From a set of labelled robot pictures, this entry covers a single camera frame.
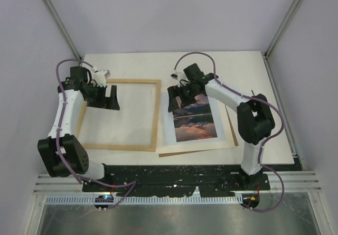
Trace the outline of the sunset mountain photo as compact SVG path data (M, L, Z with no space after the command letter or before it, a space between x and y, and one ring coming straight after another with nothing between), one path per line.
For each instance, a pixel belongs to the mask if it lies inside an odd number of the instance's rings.
M223 126L225 109L220 109L214 98L195 96L196 102L168 112L169 97L162 92L162 130L166 145L204 144L225 142Z

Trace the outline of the wooden picture frame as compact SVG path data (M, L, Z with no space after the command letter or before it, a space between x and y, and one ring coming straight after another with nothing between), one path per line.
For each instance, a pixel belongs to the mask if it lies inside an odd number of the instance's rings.
M109 79L117 87L119 110L83 105L77 138L85 149L118 151L156 150L161 81Z

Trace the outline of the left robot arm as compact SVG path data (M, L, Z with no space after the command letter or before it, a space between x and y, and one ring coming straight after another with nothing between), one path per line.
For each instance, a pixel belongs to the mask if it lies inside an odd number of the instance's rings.
M110 87L106 95L108 70L74 66L65 80L59 80L59 105L47 138L38 141L37 149L51 177L80 175L92 170L85 148L76 134L83 104L88 107L119 110L117 87Z

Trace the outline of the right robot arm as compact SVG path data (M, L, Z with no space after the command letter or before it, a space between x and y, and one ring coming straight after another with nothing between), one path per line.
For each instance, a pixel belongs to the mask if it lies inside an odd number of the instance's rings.
M262 179L261 156L264 141L275 128L270 107L262 94L246 97L224 84L214 73L204 74L196 63L182 72L171 74L177 85L168 87L168 112L191 105L203 94L216 99L237 114L238 133L244 141L239 184L246 190L256 189Z

